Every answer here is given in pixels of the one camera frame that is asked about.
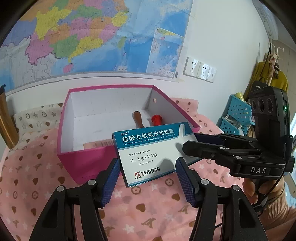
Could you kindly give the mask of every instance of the camera lens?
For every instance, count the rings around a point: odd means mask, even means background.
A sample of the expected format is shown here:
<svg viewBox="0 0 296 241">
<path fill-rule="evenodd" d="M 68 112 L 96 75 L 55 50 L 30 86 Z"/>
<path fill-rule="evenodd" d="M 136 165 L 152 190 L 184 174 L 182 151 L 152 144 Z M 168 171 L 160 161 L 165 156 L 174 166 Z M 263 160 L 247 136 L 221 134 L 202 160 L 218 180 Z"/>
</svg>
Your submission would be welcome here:
<svg viewBox="0 0 296 241">
<path fill-rule="evenodd" d="M 252 101 L 252 108 L 253 108 L 253 110 L 256 110 L 256 103 L 255 103 L 255 101 Z"/>
<path fill-rule="evenodd" d="M 271 113 L 274 110 L 274 105 L 272 104 L 271 99 L 267 99 L 267 110 Z"/>
<path fill-rule="evenodd" d="M 258 100 L 258 107 L 259 107 L 260 112 L 264 111 L 264 103 L 263 103 L 262 99 Z"/>
</svg>

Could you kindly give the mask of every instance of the cspc logo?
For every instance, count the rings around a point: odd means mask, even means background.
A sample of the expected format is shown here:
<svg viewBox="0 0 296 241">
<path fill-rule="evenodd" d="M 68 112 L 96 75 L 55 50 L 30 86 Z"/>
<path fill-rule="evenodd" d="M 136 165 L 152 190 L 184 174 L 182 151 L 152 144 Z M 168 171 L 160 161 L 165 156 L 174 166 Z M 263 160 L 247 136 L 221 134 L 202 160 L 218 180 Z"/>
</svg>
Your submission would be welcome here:
<svg viewBox="0 0 296 241">
<path fill-rule="evenodd" d="M 140 173 L 141 172 L 135 172 L 135 178 L 136 179 L 142 178 Z"/>
</svg>

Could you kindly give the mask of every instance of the medicine box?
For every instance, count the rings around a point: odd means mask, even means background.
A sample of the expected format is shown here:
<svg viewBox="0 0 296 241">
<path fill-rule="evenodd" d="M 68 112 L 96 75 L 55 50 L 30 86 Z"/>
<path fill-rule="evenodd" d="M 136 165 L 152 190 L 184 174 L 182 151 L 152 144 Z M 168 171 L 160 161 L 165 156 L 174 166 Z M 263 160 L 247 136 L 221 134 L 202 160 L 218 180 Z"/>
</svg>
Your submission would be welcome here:
<svg viewBox="0 0 296 241">
<path fill-rule="evenodd" d="M 182 151 L 186 141 L 197 141 L 187 122 L 114 132 L 113 141 L 126 187 L 174 172 L 179 157 L 188 165 L 200 159 Z"/>
</svg>

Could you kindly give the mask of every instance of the open cardboard box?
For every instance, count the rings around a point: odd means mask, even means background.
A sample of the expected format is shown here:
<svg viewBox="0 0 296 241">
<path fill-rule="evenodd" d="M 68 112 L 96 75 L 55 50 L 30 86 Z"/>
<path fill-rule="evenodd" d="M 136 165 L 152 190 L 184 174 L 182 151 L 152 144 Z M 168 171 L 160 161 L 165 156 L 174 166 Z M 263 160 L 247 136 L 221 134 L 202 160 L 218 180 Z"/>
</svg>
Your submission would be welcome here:
<svg viewBox="0 0 296 241">
<path fill-rule="evenodd" d="M 162 124 L 188 122 L 193 132 L 199 125 L 174 101 L 153 85 L 103 85 L 70 89 L 59 125 L 57 155 L 78 184 L 94 179 L 116 158 L 114 146 L 85 150 L 89 142 L 112 139 L 115 131 L 136 129 L 133 113 L 139 111 L 145 127 L 151 117 Z"/>
</svg>

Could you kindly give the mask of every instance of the map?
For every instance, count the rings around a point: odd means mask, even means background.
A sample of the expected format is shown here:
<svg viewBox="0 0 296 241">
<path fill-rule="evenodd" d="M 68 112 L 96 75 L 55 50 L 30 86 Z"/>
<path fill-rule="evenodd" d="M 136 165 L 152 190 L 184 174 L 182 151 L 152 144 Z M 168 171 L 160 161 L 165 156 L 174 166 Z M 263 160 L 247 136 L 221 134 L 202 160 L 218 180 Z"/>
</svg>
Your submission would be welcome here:
<svg viewBox="0 0 296 241">
<path fill-rule="evenodd" d="M 192 2 L 39 0 L 0 48 L 0 84 L 85 72 L 173 77 Z"/>
</svg>

